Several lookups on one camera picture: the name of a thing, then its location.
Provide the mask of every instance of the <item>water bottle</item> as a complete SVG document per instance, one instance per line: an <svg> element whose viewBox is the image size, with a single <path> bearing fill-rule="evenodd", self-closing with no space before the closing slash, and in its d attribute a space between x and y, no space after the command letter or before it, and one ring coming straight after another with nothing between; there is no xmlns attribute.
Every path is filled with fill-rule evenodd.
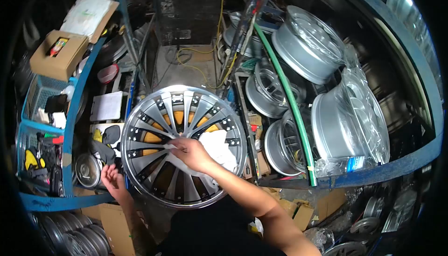
<svg viewBox="0 0 448 256"><path fill-rule="evenodd" d="M379 165L373 158L365 156L318 159L314 173L316 177L326 177L348 172L370 169Z"/></svg>

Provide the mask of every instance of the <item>hand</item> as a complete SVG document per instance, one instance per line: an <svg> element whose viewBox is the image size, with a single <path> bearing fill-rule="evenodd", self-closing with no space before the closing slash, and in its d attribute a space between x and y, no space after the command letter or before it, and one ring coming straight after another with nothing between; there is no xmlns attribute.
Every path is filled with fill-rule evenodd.
<svg viewBox="0 0 448 256"><path fill-rule="evenodd" d="M121 205L126 205L133 202L131 194L125 186L125 178L118 173L115 164L105 165L101 170L101 181L112 197Z"/></svg>
<svg viewBox="0 0 448 256"><path fill-rule="evenodd" d="M195 139L179 137L171 140L168 144L172 144L177 149L171 149L171 153L182 160L189 168L194 171L202 172L211 176L211 171L219 166L214 159L205 151L202 143Z"/></svg>

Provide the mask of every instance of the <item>concrete floor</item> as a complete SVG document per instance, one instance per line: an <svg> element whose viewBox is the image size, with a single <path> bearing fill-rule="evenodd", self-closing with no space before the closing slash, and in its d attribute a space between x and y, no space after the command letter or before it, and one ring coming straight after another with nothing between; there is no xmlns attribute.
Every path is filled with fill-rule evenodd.
<svg viewBox="0 0 448 256"><path fill-rule="evenodd" d="M202 51L204 48L204 46L198 45L185 45L185 47L197 48ZM159 48L159 54L156 61L158 85L154 88L154 91L169 85L190 85L214 92L213 89L207 87L208 85L212 87L216 86L216 70L213 55L208 55L211 60L198 61L198 56L202 57L202 59L207 59L207 57L190 50L184 50L181 52L187 54L193 53L192 59L186 64L199 68L205 74L208 81L207 83L204 79L204 75L199 70L184 66L182 64L170 64L168 60L174 60L177 62L175 53L176 46L162 46Z"/></svg>

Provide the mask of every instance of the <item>dark wall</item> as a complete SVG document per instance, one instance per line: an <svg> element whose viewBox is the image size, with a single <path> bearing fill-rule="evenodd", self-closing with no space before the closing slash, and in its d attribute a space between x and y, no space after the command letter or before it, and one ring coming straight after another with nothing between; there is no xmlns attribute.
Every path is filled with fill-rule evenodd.
<svg viewBox="0 0 448 256"><path fill-rule="evenodd" d="M221 0L157 0L157 6L163 46L210 44L216 36Z"/></svg>

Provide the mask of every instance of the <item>rag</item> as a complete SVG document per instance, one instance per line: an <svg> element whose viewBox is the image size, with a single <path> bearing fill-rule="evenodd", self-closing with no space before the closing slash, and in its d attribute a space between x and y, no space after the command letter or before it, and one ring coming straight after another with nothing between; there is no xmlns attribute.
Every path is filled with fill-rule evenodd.
<svg viewBox="0 0 448 256"><path fill-rule="evenodd" d="M204 146L205 151L210 155L212 159L214 159L217 163L219 163L222 167L234 173L237 168L237 159L232 154L232 152L228 148L228 143L225 143L225 138L227 135L226 130L216 130L212 132L204 132L199 137L199 142ZM172 144L165 144L165 149L176 148L176 146ZM201 172L194 171L189 168L181 159L173 155L172 153L168 153L167 161L171 162L174 166L182 170L183 172L197 176L197 177L205 177L210 178L210 176L203 174Z"/></svg>

